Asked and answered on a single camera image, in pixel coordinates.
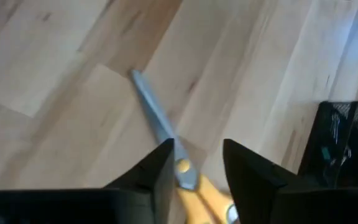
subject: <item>scissors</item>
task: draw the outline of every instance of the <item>scissors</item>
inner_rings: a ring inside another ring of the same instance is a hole
[[[233,199],[222,194],[205,175],[195,169],[141,72],[132,70],[131,78],[158,143],[168,138],[174,139],[176,191],[186,210],[187,223],[235,223],[238,214]]]

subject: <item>scissor handle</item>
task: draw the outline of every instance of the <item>scissor handle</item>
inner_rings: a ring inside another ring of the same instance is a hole
[[[186,224],[213,224],[204,203],[195,191],[177,187],[178,195],[186,210]]]
[[[227,213],[233,205],[233,199],[222,194],[205,175],[200,175],[196,191],[178,188],[179,196],[185,206],[188,223],[204,224],[213,223],[209,211],[219,220],[220,223],[229,223]]]

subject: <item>black object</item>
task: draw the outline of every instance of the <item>black object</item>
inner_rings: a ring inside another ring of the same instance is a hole
[[[320,103],[298,175],[325,187],[358,187],[358,102]]]
[[[103,189],[3,190],[0,223],[161,223],[173,190],[173,140]]]
[[[223,157],[241,223],[358,223],[358,189],[321,188],[228,139]]]

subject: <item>metal blade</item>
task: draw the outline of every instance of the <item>metal blade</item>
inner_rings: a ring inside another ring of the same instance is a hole
[[[198,172],[190,161],[186,149],[180,142],[179,137],[175,134],[169,119],[165,115],[164,110],[160,107],[143,75],[137,70],[132,70],[131,72],[140,102],[158,143],[163,143],[168,138],[172,138],[175,141],[175,175],[179,186],[184,189],[194,190],[197,188]],[[186,165],[190,166],[190,168],[181,172],[177,167],[183,161],[188,161]]]

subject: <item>wooden floor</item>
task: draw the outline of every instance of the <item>wooden floor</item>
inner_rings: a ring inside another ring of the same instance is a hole
[[[296,172],[318,102],[358,100],[358,0],[0,0],[0,189],[100,187],[149,153],[131,68],[220,189],[224,138]]]

